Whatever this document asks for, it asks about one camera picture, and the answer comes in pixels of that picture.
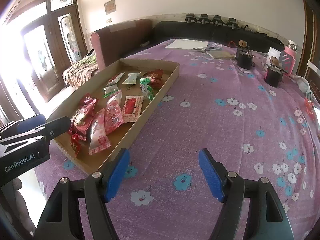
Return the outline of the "gloved left hand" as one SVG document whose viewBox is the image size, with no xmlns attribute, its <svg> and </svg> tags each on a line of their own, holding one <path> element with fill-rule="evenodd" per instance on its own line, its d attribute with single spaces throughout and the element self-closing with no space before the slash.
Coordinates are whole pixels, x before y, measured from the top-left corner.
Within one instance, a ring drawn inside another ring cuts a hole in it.
<svg viewBox="0 0 320 240">
<path fill-rule="evenodd" d="M 26 202 L 19 192 L 22 188 L 22 182 L 20 178 L 15 178 L 14 180 L 8 183 L 9 193 L 7 196 L 7 200 L 12 208 L 14 214 L 17 216 L 19 221 L 22 223 L 23 227 L 33 235 L 35 232 L 35 225 L 31 220 L 28 212 L 28 208 Z"/>
</svg>

